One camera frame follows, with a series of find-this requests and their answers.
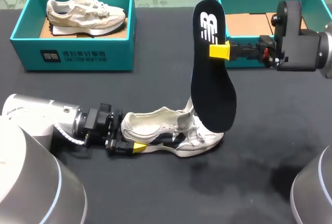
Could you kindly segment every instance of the shoe box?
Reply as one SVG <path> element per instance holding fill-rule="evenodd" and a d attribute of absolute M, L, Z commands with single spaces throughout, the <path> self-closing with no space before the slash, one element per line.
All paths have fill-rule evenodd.
<path fill-rule="evenodd" d="M 288 0 L 218 0 L 226 14 L 226 36 L 240 44 L 256 44 L 260 35 L 274 35 L 270 20 L 279 1 Z M 332 21 L 324 0 L 301 1 L 301 29 L 323 31 L 325 24 Z M 238 58 L 227 61 L 227 67 L 263 67 L 258 61 Z"/>
<path fill-rule="evenodd" d="M 99 37 L 82 34 L 53 36 L 46 18 L 47 1 L 27 0 L 10 38 L 27 71 L 133 70 L 134 0 L 99 0 L 126 12 L 123 28 Z"/>

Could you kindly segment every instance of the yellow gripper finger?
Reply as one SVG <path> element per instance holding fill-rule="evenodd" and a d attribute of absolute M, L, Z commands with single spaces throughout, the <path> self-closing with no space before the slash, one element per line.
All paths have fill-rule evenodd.
<path fill-rule="evenodd" d="M 226 41 L 225 44 L 210 44 L 210 57 L 226 59 L 229 61 L 230 57 L 229 41 Z"/>
<path fill-rule="evenodd" d="M 146 145 L 134 143 L 133 153 L 143 152 L 146 149 Z"/>

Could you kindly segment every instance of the cable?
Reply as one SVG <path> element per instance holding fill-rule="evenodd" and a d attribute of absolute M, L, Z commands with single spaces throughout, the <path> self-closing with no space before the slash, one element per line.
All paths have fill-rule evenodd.
<path fill-rule="evenodd" d="M 10 114 L 8 114 L 6 117 L 8 119 L 11 119 L 15 114 L 17 113 L 27 113 L 29 112 L 31 109 L 30 108 L 19 108 L 15 111 L 12 111 Z M 84 144 L 84 141 L 81 141 L 81 140 L 77 140 L 77 139 L 74 139 L 72 137 L 70 137 L 62 128 L 61 126 L 56 123 L 55 121 L 53 121 L 51 118 L 48 118 L 47 116 L 44 116 L 42 114 L 39 114 L 41 117 L 44 117 L 46 119 L 48 119 L 51 124 L 61 133 L 62 136 L 64 136 L 68 141 L 76 144 L 76 145 L 83 145 Z"/>

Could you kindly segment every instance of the box logo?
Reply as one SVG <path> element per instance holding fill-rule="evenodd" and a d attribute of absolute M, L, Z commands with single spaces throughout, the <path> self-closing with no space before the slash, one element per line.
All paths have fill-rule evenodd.
<path fill-rule="evenodd" d="M 41 50 L 40 53 L 45 62 L 61 62 L 60 56 L 56 50 Z"/>

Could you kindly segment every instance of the shoe sole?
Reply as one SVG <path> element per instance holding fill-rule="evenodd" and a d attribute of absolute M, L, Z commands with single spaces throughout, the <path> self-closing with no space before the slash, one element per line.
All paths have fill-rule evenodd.
<path fill-rule="evenodd" d="M 124 21 L 117 25 L 102 30 L 93 30 L 82 27 L 63 27 L 55 25 L 53 25 L 51 28 L 52 28 L 52 34 L 55 36 L 73 35 L 80 33 L 87 34 L 90 36 L 104 36 L 116 31 L 118 28 L 122 26 L 123 23 Z"/>
<path fill-rule="evenodd" d="M 129 142 L 137 143 L 137 141 L 135 141 L 133 139 L 125 138 L 125 137 L 123 137 L 123 138 Z M 213 143 L 212 145 L 199 149 L 199 150 L 179 150 L 179 149 L 175 149 L 175 148 L 164 146 L 164 145 L 147 145 L 146 149 L 144 151 L 142 151 L 141 153 L 150 153 L 150 152 L 154 152 L 154 151 L 158 151 L 158 150 L 165 150 L 165 151 L 169 151 L 181 158 L 193 157 L 193 156 L 199 155 L 201 153 L 204 153 L 208 150 L 211 150 L 222 140 L 222 138 L 219 139 L 218 141 L 216 141 L 215 143 Z"/>

